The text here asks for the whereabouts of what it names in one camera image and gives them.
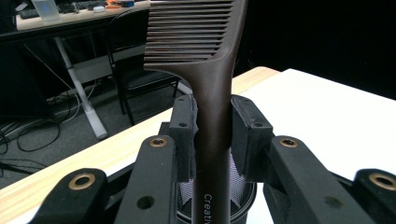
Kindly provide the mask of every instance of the table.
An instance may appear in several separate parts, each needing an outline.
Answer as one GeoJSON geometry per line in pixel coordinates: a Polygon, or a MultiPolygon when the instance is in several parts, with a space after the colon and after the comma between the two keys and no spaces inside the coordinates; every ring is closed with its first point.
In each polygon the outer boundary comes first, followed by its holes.
{"type": "MultiPolygon", "coordinates": [[[[389,143],[396,138],[396,101],[300,71],[280,73],[266,67],[236,77],[233,93],[251,99],[272,123],[276,135],[304,141],[325,167],[338,175],[353,179],[362,168],[396,174],[389,143]]],[[[72,171],[89,167],[112,175],[134,162],[141,142],[157,134],[171,113],[169,109],[1,189],[1,221],[29,220],[56,183],[72,171]]],[[[247,223],[271,223],[265,206],[259,185],[247,223]]]]}
{"type": "MultiPolygon", "coordinates": [[[[68,13],[61,15],[61,21],[50,24],[44,24],[41,18],[32,18],[22,20],[17,16],[17,29],[22,31],[21,39],[37,38],[38,36],[54,37],[58,50],[64,59],[65,67],[73,84],[81,99],[81,106],[84,113],[92,126],[92,129],[98,139],[105,139],[107,131],[98,117],[91,102],[81,83],[94,80],[99,77],[111,75],[111,68],[107,56],[102,56],[79,64],[71,64],[69,57],[64,49],[63,41],[60,36],[71,35],[78,32],[86,32],[87,30],[105,27],[115,16],[127,10],[143,10],[149,8],[149,1],[141,1],[135,3],[133,7],[122,7],[115,9],[107,9],[105,12],[94,13],[88,9],[81,10],[77,13],[68,13]]],[[[131,55],[144,52],[143,48],[128,50],[131,55]]]]}

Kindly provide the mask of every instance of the comb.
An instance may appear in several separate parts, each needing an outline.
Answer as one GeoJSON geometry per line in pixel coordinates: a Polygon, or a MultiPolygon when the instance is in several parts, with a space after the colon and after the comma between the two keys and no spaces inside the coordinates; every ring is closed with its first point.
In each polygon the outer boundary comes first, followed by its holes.
{"type": "Polygon", "coordinates": [[[192,223],[230,223],[231,86],[247,4],[150,1],[145,69],[185,79],[198,108],[192,223]]]}

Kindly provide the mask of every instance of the cable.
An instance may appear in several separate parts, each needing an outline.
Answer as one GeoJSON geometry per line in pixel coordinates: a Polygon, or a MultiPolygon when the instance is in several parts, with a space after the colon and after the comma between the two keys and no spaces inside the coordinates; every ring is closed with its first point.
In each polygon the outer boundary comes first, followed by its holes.
{"type": "Polygon", "coordinates": [[[92,39],[92,32],[89,31],[89,37],[91,40],[91,47],[92,47],[92,51],[93,51],[93,57],[96,58],[96,48],[95,48],[95,44],[93,43],[93,39],[92,39]]]}
{"type": "Polygon", "coordinates": [[[36,170],[42,170],[43,169],[42,167],[18,165],[18,164],[4,163],[4,162],[1,162],[1,163],[4,164],[4,165],[7,165],[7,166],[12,166],[12,167],[30,168],[30,169],[36,169],[36,170]]]}
{"type": "Polygon", "coordinates": [[[54,142],[58,139],[58,137],[59,137],[59,135],[60,135],[60,133],[61,133],[61,126],[60,126],[59,123],[54,122],[54,121],[52,121],[52,120],[49,120],[49,124],[54,124],[55,127],[57,127],[57,133],[56,133],[56,136],[55,136],[55,138],[54,138],[53,140],[51,140],[50,142],[48,142],[47,144],[45,144],[45,145],[42,146],[42,147],[37,147],[37,148],[34,148],[34,149],[25,149],[25,148],[23,148],[23,147],[21,146],[21,142],[20,142],[21,136],[23,136],[23,135],[29,133],[30,131],[33,131],[33,130],[36,129],[36,128],[40,128],[40,127],[41,127],[41,125],[33,126],[33,127],[29,128],[29,129],[23,130],[23,131],[20,132],[20,134],[18,135],[18,137],[17,137],[17,146],[18,146],[18,149],[21,150],[21,151],[24,151],[24,152],[33,152],[33,151],[38,151],[39,149],[42,149],[42,148],[47,147],[47,146],[49,146],[50,144],[54,143],[54,142]]]}
{"type": "Polygon", "coordinates": [[[44,163],[41,163],[41,162],[38,162],[38,161],[26,160],[26,159],[1,159],[0,161],[29,161],[31,163],[36,163],[36,164],[42,166],[43,168],[48,167],[48,165],[46,165],[44,163]]]}
{"type": "Polygon", "coordinates": [[[9,132],[9,133],[6,133],[6,132],[5,132],[6,138],[8,139],[8,141],[12,141],[12,140],[14,140],[15,138],[9,139],[8,137],[9,137],[10,135],[12,135],[13,133],[15,133],[15,132],[17,132],[17,131],[19,131],[19,130],[25,129],[26,127],[32,125],[33,123],[41,122],[42,120],[43,120],[43,119],[37,119],[37,120],[32,121],[32,122],[30,122],[30,123],[27,123],[27,124],[25,124],[25,125],[23,125],[23,126],[21,126],[22,120],[16,121],[16,122],[18,122],[18,123],[17,123],[17,124],[18,124],[17,127],[15,127],[15,129],[12,130],[12,131],[9,132]]]}
{"type": "Polygon", "coordinates": [[[18,122],[18,121],[17,120],[16,121],[12,121],[11,123],[6,124],[3,128],[0,129],[0,131],[3,131],[3,129],[8,129],[9,126],[14,125],[16,122],[18,122]]]}
{"type": "Polygon", "coordinates": [[[67,110],[65,110],[64,112],[67,112],[67,114],[66,114],[66,116],[64,116],[64,118],[61,120],[61,121],[59,121],[58,123],[63,123],[68,117],[69,117],[69,115],[70,115],[70,112],[71,112],[71,110],[72,110],[72,105],[71,105],[71,103],[70,103],[70,95],[69,95],[69,92],[67,91],[66,92],[66,94],[67,94],[67,100],[66,100],[66,102],[67,102],[67,105],[68,105],[68,109],[67,110]]]}
{"type": "MultiPolygon", "coordinates": [[[[70,103],[70,95],[69,92],[66,92],[66,100],[64,99],[64,95],[61,93],[55,97],[52,98],[52,100],[48,101],[49,105],[60,105],[64,102],[67,102],[68,104],[68,109],[62,111],[62,113],[67,112],[67,115],[65,116],[64,120],[70,115],[70,112],[75,109],[76,107],[71,107],[71,103],[70,103]]],[[[60,112],[54,113],[53,115],[56,117],[57,115],[61,114],[60,112]]]]}
{"type": "Polygon", "coordinates": [[[2,162],[0,162],[0,170],[1,170],[1,175],[0,175],[1,177],[4,176],[4,170],[9,170],[9,171],[13,171],[13,172],[21,173],[21,174],[26,174],[26,175],[32,175],[33,174],[33,172],[22,170],[22,169],[16,168],[16,167],[14,167],[12,165],[8,165],[8,164],[2,163],[2,162]]]}
{"type": "MultiPolygon", "coordinates": [[[[73,89],[74,89],[74,88],[70,87],[61,77],[59,77],[59,76],[58,76],[58,75],[57,75],[46,63],[44,63],[44,61],[41,60],[41,59],[40,59],[29,47],[27,47],[26,44],[23,44],[23,45],[24,45],[24,46],[29,50],[29,52],[32,53],[41,63],[43,63],[43,64],[51,71],[52,74],[54,74],[57,78],[59,78],[59,79],[64,83],[64,85],[66,85],[66,87],[68,87],[70,90],[73,90],[73,89]]],[[[91,89],[91,92],[88,94],[87,98],[90,98],[91,94],[93,93],[93,91],[94,91],[94,89],[95,89],[95,87],[96,87],[96,83],[97,83],[97,79],[94,81],[93,87],[92,87],[92,89],[91,89]]],[[[74,95],[76,96],[76,99],[77,99],[77,101],[78,101],[78,105],[77,105],[77,109],[78,109],[78,110],[76,111],[76,113],[75,113],[71,118],[66,119],[66,120],[63,120],[62,122],[70,121],[71,119],[75,118],[76,115],[77,115],[78,112],[79,112],[79,109],[80,109],[80,107],[81,107],[81,101],[79,100],[79,97],[78,97],[78,95],[77,95],[76,93],[74,93],[74,95]]]]}
{"type": "Polygon", "coordinates": [[[0,151],[0,155],[4,155],[8,152],[8,141],[6,139],[6,135],[0,131],[0,146],[6,145],[6,149],[4,151],[0,151]]]}

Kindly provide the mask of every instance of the white table surface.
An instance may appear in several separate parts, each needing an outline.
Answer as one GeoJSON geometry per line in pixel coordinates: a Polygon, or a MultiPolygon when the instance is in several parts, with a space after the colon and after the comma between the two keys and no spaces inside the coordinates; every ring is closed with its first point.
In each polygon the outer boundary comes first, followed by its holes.
{"type": "MultiPolygon", "coordinates": [[[[396,101],[289,69],[245,91],[275,135],[302,140],[324,166],[352,180],[360,169],[396,174],[396,101]]],[[[272,223],[262,185],[247,223],[272,223]]]]}

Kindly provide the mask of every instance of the chair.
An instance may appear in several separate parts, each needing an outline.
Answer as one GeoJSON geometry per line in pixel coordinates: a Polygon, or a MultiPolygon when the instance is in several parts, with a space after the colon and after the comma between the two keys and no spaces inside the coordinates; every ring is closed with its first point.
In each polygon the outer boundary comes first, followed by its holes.
{"type": "Polygon", "coordinates": [[[175,97],[180,81],[179,77],[167,73],[144,70],[142,48],[146,44],[148,22],[148,9],[129,10],[115,17],[106,30],[107,55],[117,86],[121,112],[125,114],[126,110],[131,125],[135,124],[135,120],[128,104],[129,98],[170,85],[175,86],[175,97]]]}

